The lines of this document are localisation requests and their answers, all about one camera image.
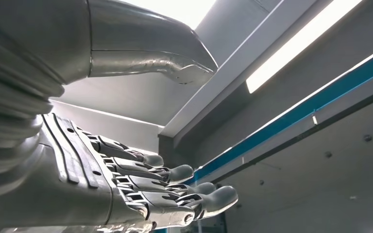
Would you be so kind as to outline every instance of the white ceiling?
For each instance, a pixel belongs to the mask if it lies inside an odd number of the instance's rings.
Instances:
[[[217,0],[196,32],[222,64],[279,1]],[[157,73],[90,78],[66,86],[56,100],[165,126],[199,88]]]

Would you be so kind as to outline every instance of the blue stripe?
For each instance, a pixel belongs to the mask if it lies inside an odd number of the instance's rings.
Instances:
[[[373,78],[373,58],[197,170],[191,184]]]

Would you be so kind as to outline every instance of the ceiling light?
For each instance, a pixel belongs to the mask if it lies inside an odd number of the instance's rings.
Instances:
[[[247,79],[249,92],[257,90],[361,1],[333,0]]]
[[[196,29],[215,0],[121,0],[183,22]]]

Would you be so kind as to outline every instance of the robotic arm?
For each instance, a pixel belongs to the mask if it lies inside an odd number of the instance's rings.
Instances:
[[[0,232],[147,232],[232,206],[231,187],[179,184],[190,166],[47,115],[85,77],[203,84],[216,70],[189,27],[120,1],[0,0]]]

